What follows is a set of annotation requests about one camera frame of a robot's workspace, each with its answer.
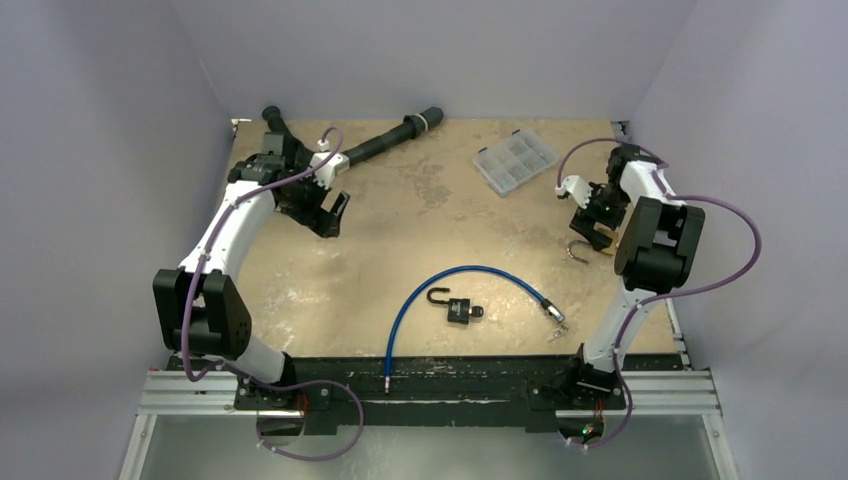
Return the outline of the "brass padlock silver shackle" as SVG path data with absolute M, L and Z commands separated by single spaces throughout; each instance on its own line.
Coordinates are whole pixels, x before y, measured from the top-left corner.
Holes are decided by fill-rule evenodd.
M 593 255 L 604 255 L 607 257 L 614 257 L 617 248 L 618 248 L 618 240 L 619 234 L 616 231 L 607 229 L 605 227 L 600 227 L 597 229 L 597 232 L 608 237 L 611 240 L 609 246 L 602 248 L 600 250 L 596 250 L 591 244 L 586 240 L 575 239 L 571 240 L 566 246 L 566 253 L 570 259 L 579 262 L 581 264 L 588 265 L 590 263 L 589 259 L 586 258 L 582 252 L 586 250 L 587 252 L 592 253 Z

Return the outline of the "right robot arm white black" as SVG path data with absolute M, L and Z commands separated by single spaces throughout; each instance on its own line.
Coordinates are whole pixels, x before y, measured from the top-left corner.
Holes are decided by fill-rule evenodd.
M 595 251 L 615 250 L 619 280 L 600 326 L 580 345 L 561 381 L 573 406 L 619 387 L 615 369 L 652 310 L 651 298 L 682 287 L 690 275 L 705 213 L 676 199 L 665 166 L 653 153 L 622 143 L 610 153 L 605 182 L 557 177 L 557 196 L 576 204 L 571 229 Z

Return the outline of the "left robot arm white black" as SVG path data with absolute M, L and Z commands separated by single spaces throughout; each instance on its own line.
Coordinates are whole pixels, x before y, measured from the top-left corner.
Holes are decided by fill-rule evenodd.
M 237 280 L 276 210 L 322 238 L 339 235 L 349 194 L 341 192 L 329 210 L 322 204 L 350 160 L 329 136 L 323 133 L 317 151 L 309 153 L 289 135 L 265 134 L 262 150 L 229 170 L 223 200 L 195 247 L 177 267 L 154 276 L 163 342 L 181 355 L 190 380 L 229 367 L 260 383 L 259 395 L 272 408 L 287 408 L 297 399 L 291 359 L 253 333 Z

